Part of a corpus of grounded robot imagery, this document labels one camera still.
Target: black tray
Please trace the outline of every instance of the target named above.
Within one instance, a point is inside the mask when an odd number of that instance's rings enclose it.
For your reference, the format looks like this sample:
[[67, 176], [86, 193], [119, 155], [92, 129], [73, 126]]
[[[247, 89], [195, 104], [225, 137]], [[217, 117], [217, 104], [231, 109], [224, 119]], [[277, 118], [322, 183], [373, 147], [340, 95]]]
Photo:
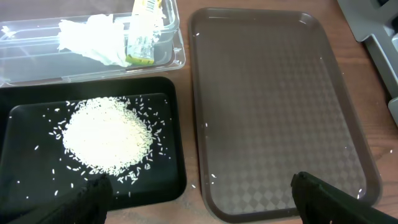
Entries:
[[[158, 121], [158, 129], [162, 128], [162, 147], [167, 154], [160, 155], [160, 146], [154, 141], [151, 145], [154, 160], [151, 168], [145, 170], [145, 162], [139, 164], [140, 176], [133, 185], [131, 181], [122, 184], [117, 177], [111, 176], [114, 190], [111, 209], [166, 202], [182, 194], [187, 179], [177, 99], [170, 80], [154, 77], [3, 88], [0, 89], [0, 222], [7, 222], [53, 200], [56, 190], [61, 196], [68, 193], [71, 183], [79, 187], [84, 184], [84, 177], [96, 177], [88, 174], [89, 169], [66, 156], [62, 141], [48, 133], [57, 122], [70, 119], [73, 110], [66, 107], [65, 101], [73, 103], [104, 96], [126, 96], [132, 102], [131, 108], [136, 109], [139, 105], [135, 104], [135, 99], [142, 98], [149, 117], [139, 116], [149, 119], [152, 124]], [[60, 108], [60, 111], [55, 113], [55, 108]], [[160, 124], [161, 120], [165, 121], [165, 126]], [[80, 166], [82, 170], [72, 171], [66, 166]]]
[[226, 222], [298, 215], [307, 171], [368, 205], [380, 176], [321, 24], [303, 12], [200, 9], [190, 50], [201, 192]]

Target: table surface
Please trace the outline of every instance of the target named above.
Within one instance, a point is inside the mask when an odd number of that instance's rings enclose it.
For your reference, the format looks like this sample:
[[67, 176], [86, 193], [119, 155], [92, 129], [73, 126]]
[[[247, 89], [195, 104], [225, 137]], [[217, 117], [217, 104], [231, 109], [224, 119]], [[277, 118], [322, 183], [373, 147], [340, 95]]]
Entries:
[[[109, 212], [107, 224], [221, 223], [209, 214], [201, 197], [193, 129], [188, 20], [193, 12], [203, 7], [303, 11], [321, 22], [343, 72], [346, 86], [381, 174], [383, 193], [376, 208], [398, 218], [398, 129], [388, 110], [388, 95], [381, 84], [377, 70], [363, 45], [355, 41], [337, 0], [177, 0], [177, 5], [187, 62], [180, 70], [156, 75], [171, 79], [176, 87], [187, 169], [187, 188], [180, 198], [172, 202]], [[302, 222], [296, 218], [280, 223]]]

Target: pile of rice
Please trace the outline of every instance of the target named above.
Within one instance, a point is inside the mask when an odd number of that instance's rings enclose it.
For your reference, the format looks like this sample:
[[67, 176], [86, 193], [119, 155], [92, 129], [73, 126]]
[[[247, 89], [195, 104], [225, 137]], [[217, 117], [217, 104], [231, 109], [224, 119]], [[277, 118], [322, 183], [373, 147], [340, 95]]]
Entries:
[[125, 97], [81, 101], [62, 130], [66, 152], [91, 174], [118, 176], [150, 153], [152, 133], [129, 104]]

